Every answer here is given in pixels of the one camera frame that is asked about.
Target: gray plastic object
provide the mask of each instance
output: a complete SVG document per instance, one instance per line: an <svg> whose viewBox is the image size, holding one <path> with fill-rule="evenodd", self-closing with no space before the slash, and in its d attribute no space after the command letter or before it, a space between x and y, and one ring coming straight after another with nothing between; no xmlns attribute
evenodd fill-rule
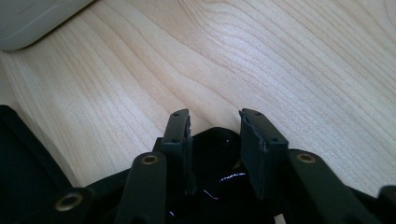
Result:
<svg viewBox="0 0 396 224"><path fill-rule="evenodd" d="M0 0L0 49L26 47L94 0Z"/></svg>

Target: wood grain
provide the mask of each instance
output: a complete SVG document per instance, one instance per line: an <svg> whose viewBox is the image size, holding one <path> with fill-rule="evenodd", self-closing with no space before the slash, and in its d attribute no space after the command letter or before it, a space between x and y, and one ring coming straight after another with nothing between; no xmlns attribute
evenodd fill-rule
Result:
<svg viewBox="0 0 396 224"><path fill-rule="evenodd" d="M247 107L376 195L396 183L395 15L391 0L99 0L1 52L1 82L75 186L128 168L175 110L193 133L239 132Z"/></svg>

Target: screw hole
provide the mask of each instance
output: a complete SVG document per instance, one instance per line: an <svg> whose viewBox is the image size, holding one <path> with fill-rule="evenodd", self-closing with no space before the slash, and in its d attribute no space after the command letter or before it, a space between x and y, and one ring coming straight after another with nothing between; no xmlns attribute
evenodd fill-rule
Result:
<svg viewBox="0 0 396 224"><path fill-rule="evenodd" d="M313 156L311 156L311 155L309 155L309 154L306 154L306 153L300 153L300 154L298 154L298 155L297 155L297 159L298 159L299 161L303 161L303 162L305 162L305 163L314 163L314 162L317 161L317 160L315 159L315 157L313 157Z"/></svg>
<svg viewBox="0 0 396 224"><path fill-rule="evenodd" d="M148 156L143 157L142 160L141 160L141 162L142 162L143 164L146 164L146 165L151 165L151 164L156 163L158 160L159 160L159 159L158 159L157 156L148 155Z"/></svg>
<svg viewBox="0 0 396 224"><path fill-rule="evenodd" d="M71 192L64 195L56 204L55 209L59 212L66 212L82 203L83 197L79 192Z"/></svg>

